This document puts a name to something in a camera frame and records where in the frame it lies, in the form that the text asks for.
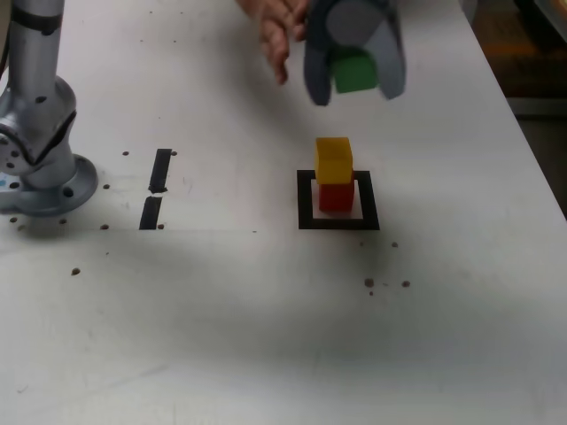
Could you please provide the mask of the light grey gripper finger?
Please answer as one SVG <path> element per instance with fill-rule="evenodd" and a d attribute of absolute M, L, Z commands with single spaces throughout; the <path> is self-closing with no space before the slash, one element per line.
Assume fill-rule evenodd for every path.
<path fill-rule="evenodd" d="M 395 1 L 338 1 L 327 26 L 337 45 L 330 55 L 338 93 L 380 89 L 387 99 L 406 86 L 406 59 Z"/>

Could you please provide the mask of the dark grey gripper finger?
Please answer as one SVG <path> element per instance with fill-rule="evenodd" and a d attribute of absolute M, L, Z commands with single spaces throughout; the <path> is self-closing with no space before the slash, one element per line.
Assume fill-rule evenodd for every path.
<path fill-rule="evenodd" d="M 327 26 L 333 0 L 312 1 L 307 14 L 304 81 L 314 104 L 326 106 L 331 96 L 330 55 L 336 41 Z"/>

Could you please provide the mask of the person's hand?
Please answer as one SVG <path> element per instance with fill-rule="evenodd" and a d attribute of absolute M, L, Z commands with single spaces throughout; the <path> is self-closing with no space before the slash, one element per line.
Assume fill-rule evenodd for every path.
<path fill-rule="evenodd" d="M 290 41 L 305 39 L 307 0 L 237 0 L 238 6 L 258 26 L 260 47 L 276 78 L 283 85 L 288 80 L 286 60 Z"/>

